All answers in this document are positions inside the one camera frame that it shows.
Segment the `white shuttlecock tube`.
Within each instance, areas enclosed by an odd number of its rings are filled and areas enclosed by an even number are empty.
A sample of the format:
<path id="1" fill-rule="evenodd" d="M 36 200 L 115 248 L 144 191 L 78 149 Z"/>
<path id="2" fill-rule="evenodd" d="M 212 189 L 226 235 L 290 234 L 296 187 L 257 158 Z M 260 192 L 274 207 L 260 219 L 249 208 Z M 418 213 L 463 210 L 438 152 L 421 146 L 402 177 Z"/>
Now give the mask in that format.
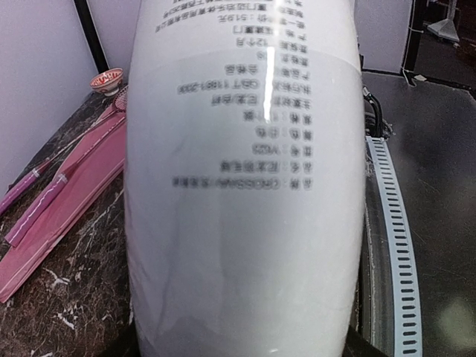
<path id="1" fill-rule="evenodd" d="M 353 1 L 143 1 L 125 223 L 143 356 L 340 356 L 364 221 Z"/>

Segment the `pink racket cover bag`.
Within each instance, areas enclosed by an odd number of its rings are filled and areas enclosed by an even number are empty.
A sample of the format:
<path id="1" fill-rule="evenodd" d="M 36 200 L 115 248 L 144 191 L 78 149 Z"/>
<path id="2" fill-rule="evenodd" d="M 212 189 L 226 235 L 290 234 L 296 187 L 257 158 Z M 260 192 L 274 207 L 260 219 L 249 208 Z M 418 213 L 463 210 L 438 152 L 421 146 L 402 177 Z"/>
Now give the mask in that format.
<path id="1" fill-rule="evenodd" d="M 55 193 L 36 215 L 24 237 L 1 259 L 1 302 L 6 303 L 42 261 L 123 171 L 126 120 L 112 119 L 105 128 L 88 134 L 57 171 L 53 184 L 40 193 Z"/>

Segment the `pink badminton racket front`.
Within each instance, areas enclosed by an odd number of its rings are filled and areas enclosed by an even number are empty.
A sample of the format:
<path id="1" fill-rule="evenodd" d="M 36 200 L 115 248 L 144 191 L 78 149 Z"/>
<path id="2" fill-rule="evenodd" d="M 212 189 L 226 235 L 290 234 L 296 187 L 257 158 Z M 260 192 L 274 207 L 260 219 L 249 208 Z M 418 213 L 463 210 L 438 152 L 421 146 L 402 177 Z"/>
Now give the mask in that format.
<path id="1" fill-rule="evenodd" d="M 5 236 L 6 242 L 16 247 L 24 238 L 25 234 L 32 227 L 34 222 L 41 216 L 45 209 L 52 203 L 53 200 L 60 194 L 60 192 L 67 185 L 68 181 L 72 178 L 79 166 L 86 160 L 86 158 L 99 147 L 99 145 L 118 129 L 124 122 L 126 117 L 123 116 L 117 123 L 115 123 L 110 129 L 108 129 L 101 137 L 99 137 L 93 145 L 86 150 L 82 156 L 77 159 L 73 164 L 67 167 L 64 171 L 59 173 L 46 187 L 44 193 L 40 194 L 35 201 L 29 206 L 29 208 L 23 213 L 16 224 L 10 229 Z"/>

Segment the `pink badminton racket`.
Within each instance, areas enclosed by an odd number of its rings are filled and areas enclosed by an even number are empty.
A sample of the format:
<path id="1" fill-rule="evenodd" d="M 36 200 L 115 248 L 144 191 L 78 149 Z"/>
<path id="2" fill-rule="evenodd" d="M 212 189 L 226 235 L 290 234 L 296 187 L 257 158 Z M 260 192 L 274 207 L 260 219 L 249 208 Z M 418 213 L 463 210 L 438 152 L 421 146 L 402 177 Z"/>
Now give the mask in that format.
<path id="1" fill-rule="evenodd" d="M 118 129 L 124 122 L 126 117 L 123 116 L 117 123 L 115 123 L 110 129 L 108 129 L 101 137 L 99 137 L 93 145 L 86 150 L 82 156 L 77 159 L 73 164 L 67 167 L 64 171 L 59 173 L 46 187 L 44 193 L 40 194 L 35 201 L 29 206 L 29 208 L 23 213 L 16 224 L 10 229 L 5 236 L 6 242 L 16 247 L 24 238 L 25 234 L 32 227 L 34 222 L 41 216 L 45 209 L 52 203 L 53 200 L 60 194 L 60 192 L 67 185 L 68 181 L 72 178 L 79 166 L 86 160 L 86 158 L 99 147 L 99 145 Z"/>
<path id="2" fill-rule="evenodd" d="M 75 139 L 66 144 L 62 149 L 42 160 L 31 171 L 25 174 L 16 184 L 14 184 L 1 199 L 1 213 L 4 213 L 13 202 L 19 198 L 50 166 L 50 164 L 62 155 L 67 149 L 72 147 L 84 136 L 98 129 L 106 123 L 111 116 L 126 111 L 128 86 L 121 88 L 111 102 L 111 111 L 107 115 L 101 115 L 87 130 L 79 134 Z"/>

